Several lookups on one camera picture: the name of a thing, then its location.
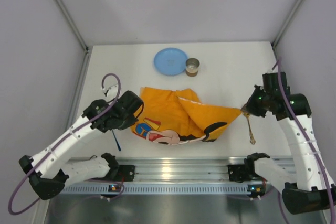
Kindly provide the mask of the blue plastic plate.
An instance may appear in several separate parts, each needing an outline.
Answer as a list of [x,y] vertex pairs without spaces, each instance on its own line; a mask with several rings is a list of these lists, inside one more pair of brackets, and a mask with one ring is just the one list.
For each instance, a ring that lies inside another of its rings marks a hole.
[[185,70],[185,63],[188,59],[187,54],[178,48],[164,48],[154,57],[156,70],[166,76],[175,76]]

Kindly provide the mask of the orange cartoon mouse cloth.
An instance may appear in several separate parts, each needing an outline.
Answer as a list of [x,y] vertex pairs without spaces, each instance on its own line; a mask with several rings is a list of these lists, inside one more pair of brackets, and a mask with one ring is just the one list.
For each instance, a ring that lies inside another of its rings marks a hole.
[[240,109],[202,103],[192,89],[163,90],[143,87],[136,136],[151,143],[183,145],[214,142],[241,114]]

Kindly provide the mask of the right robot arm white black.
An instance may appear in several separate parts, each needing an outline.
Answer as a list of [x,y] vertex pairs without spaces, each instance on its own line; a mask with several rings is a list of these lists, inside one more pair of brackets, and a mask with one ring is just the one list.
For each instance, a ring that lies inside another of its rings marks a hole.
[[312,112],[305,95],[292,94],[284,72],[263,74],[243,107],[250,115],[275,116],[291,152],[296,175],[291,175],[266,153],[244,159],[250,177],[262,177],[280,193],[287,210],[302,214],[333,209],[335,182],[324,166],[312,127]]

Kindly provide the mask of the blue metal fork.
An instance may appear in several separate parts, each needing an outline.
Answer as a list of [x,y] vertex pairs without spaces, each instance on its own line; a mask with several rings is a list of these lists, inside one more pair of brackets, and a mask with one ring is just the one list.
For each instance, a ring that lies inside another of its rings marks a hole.
[[118,149],[118,151],[120,152],[120,151],[121,151],[121,147],[120,147],[120,144],[119,144],[119,142],[118,142],[118,139],[117,139],[117,137],[116,137],[116,134],[115,134],[114,130],[112,130],[112,135],[113,135],[113,138],[114,138],[114,140],[115,140],[115,142],[116,142],[117,149]]

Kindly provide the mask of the aluminium mounting rail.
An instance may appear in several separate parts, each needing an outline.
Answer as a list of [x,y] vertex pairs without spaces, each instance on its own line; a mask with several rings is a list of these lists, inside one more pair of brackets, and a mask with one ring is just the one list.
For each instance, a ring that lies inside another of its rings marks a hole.
[[224,158],[126,158],[120,165],[134,165],[139,183],[220,183],[229,181],[228,165],[244,163],[243,157]]

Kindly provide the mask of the right aluminium frame post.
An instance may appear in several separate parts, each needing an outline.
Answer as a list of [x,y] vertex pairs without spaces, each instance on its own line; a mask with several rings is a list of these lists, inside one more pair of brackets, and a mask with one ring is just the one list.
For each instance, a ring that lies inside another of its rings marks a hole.
[[293,5],[291,6],[284,22],[279,28],[279,31],[276,33],[274,40],[271,43],[272,49],[275,50],[278,44],[280,43],[281,39],[285,35],[286,31],[288,30],[290,24],[294,20],[295,16],[297,15],[298,11],[300,10],[301,6],[305,0],[295,0]]

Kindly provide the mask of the left aluminium frame post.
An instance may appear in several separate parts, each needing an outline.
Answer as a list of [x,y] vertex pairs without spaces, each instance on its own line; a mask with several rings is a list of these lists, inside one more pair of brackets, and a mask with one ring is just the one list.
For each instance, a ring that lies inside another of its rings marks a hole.
[[73,20],[73,18],[71,16],[71,14],[69,13],[67,7],[65,6],[63,0],[54,0],[54,1],[56,3],[56,6],[59,8],[61,14],[65,18],[66,23],[68,24],[70,30],[72,31],[72,33],[76,37],[79,45],[84,50],[84,52],[88,52],[89,51],[89,47],[87,46],[87,44],[84,41],[82,35],[80,34],[80,31],[79,31],[77,25],[75,24],[75,22],[74,22],[74,20]]

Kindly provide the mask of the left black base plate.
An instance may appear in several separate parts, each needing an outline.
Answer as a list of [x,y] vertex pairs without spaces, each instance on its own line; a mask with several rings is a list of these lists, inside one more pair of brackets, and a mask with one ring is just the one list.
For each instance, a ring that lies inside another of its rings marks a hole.
[[108,172],[104,179],[113,182],[132,182],[135,177],[134,165],[120,165],[118,169]]

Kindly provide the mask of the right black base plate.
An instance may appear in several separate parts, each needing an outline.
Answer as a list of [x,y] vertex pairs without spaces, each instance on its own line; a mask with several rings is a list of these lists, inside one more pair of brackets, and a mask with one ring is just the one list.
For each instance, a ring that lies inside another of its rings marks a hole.
[[230,182],[250,182],[250,181],[267,181],[265,178],[255,173],[253,165],[230,164],[227,166]]

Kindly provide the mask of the gold ornate spoon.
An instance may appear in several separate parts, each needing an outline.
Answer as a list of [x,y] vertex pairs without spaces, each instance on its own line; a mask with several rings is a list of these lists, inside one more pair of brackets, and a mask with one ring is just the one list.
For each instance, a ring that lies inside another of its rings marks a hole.
[[248,129],[249,129],[249,137],[250,137],[250,143],[252,144],[252,145],[255,145],[256,144],[256,140],[255,140],[255,138],[254,138],[254,135],[253,135],[253,132],[252,132],[252,129],[251,129],[251,124],[250,124],[250,120],[249,120],[249,118],[250,118],[250,114],[249,113],[247,113],[247,112],[243,112],[243,116],[246,118],[246,120],[247,120],[247,124],[248,124]]

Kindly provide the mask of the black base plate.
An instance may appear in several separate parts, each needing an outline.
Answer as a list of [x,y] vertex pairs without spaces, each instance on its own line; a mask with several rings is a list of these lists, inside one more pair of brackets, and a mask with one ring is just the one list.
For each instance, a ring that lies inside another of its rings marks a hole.
[[120,165],[118,169],[108,172],[104,179],[113,182],[132,182],[135,177],[134,165]]
[[250,181],[267,181],[265,178],[255,173],[253,165],[230,164],[227,166],[230,182],[250,182]]

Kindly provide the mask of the small metal cup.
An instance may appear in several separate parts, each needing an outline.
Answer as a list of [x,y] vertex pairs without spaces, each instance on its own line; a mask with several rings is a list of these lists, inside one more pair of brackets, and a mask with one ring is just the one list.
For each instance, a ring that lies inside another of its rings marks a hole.
[[185,62],[185,72],[189,77],[195,77],[198,74],[200,61],[196,58],[188,58]]

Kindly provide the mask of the aluminium frame post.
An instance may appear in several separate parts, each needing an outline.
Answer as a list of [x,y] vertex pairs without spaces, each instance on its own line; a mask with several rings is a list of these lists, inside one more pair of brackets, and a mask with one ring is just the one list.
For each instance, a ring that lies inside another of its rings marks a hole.
[[84,50],[84,52],[88,52],[89,51],[89,47],[87,46],[87,44],[84,41],[82,35],[80,34],[80,31],[79,31],[77,25],[75,24],[75,22],[74,22],[74,20],[73,20],[73,18],[71,16],[71,14],[69,13],[67,7],[65,6],[63,0],[54,0],[54,1],[56,3],[56,6],[59,8],[61,14],[65,18],[66,23],[68,24],[70,30],[72,31],[72,33],[76,37],[79,45]]
[[291,6],[284,22],[279,28],[279,31],[276,33],[274,40],[271,43],[272,49],[275,50],[278,44],[280,43],[281,39],[285,35],[286,31],[288,30],[290,24],[294,20],[295,16],[297,15],[298,11],[300,10],[301,6],[305,0],[295,0],[293,5]]

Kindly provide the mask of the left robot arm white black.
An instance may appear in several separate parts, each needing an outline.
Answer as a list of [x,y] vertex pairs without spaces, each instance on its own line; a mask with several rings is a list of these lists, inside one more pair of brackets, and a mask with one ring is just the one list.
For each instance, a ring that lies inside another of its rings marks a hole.
[[68,161],[89,142],[111,130],[125,130],[133,126],[137,111],[144,102],[132,91],[108,103],[94,100],[76,122],[57,140],[38,154],[25,155],[19,160],[33,191],[42,200],[57,196],[61,191],[90,179],[113,180],[119,164],[110,153],[76,163]]

